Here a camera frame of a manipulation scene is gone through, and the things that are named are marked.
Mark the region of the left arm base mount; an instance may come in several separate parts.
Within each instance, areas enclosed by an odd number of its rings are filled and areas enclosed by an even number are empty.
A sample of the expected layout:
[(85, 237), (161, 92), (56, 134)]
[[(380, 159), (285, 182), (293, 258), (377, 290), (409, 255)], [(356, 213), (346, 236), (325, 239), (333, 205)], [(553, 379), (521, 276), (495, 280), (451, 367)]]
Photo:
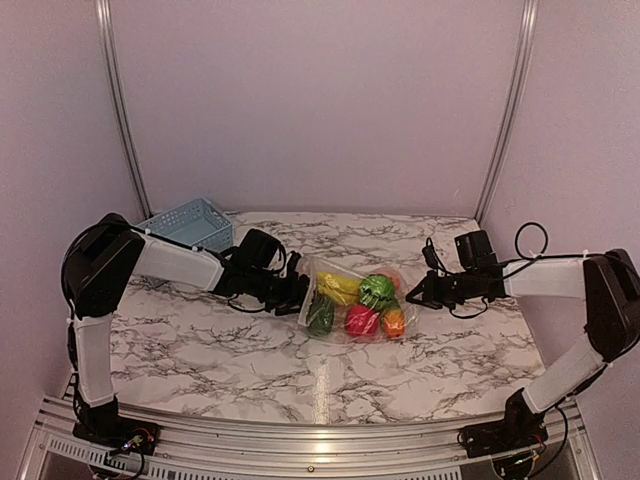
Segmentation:
[(94, 444), (110, 447), (117, 454), (125, 452), (152, 455), (160, 433), (160, 426), (153, 422), (120, 417), (106, 433), (91, 432), (80, 423), (73, 428), (73, 436)]

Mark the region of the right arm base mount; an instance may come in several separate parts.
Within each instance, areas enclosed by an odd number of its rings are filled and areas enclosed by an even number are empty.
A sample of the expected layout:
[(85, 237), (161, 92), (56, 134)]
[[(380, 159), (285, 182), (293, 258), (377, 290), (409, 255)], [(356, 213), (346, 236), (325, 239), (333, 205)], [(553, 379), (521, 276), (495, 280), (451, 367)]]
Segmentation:
[(500, 454), (545, 443), (548, 432), (543, 423), (534, 423), (524, 430), (512, 432), (504, 420), (484, 422), (461, 428), (458, 444), (469, 458)]

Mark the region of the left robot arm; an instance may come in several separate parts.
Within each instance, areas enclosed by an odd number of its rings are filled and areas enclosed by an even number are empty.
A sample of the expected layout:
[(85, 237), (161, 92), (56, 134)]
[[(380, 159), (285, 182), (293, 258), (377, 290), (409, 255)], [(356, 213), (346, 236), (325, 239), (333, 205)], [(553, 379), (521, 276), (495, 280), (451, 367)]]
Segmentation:
[(241, 242), (216, 252), (189, 246), (130, 224), (109, 213), (73, 241), (61, 264), (63, 297), (70, 313), (69, 356), (89, 431), (106, 445), (125, 438), (117, 416), (112, 374), (112, 325), (123, 303), (143, 280), (158, 279), (234, 303), (256, 301), (256, 312), (299, 313), (311, 286), (301, 256), (286, 251), (257, 229)]

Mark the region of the clear zip top bag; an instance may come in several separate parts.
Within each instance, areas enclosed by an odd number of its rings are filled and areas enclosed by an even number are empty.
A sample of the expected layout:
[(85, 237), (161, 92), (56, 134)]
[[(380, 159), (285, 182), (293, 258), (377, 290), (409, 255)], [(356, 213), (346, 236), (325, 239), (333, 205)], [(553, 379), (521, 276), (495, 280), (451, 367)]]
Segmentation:
[(418, 313), (406, 301), (401, 273), (382, 266), (371, 272), (308, 257), (299, 268), (309, 277), (297, 325), (311, 338), (336, 344), (386, 343), (418, 332)]

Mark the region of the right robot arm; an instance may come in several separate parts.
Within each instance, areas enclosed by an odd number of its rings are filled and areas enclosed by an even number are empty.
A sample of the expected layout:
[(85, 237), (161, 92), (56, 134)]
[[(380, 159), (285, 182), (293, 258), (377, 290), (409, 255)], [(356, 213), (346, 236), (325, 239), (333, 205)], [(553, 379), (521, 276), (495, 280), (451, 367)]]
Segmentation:
[(561, 341), (564, 352), (544, 373), (506, 401), (495, 438), (515, 448), (550, 408), (586, 389), (638, 344), (639, 271), (623, 248), (565, 254), (541, 249), (501, 261), (484, 230), (462, 234), (454, 244), (458, 272), (446, 269), (433, 241), (426, 241), (428, 271), (407, 294), (408, 302), (453, 313), (474, 299), (485, 306), (512, 299), (529, 323), (557, 314), (576, 330)]

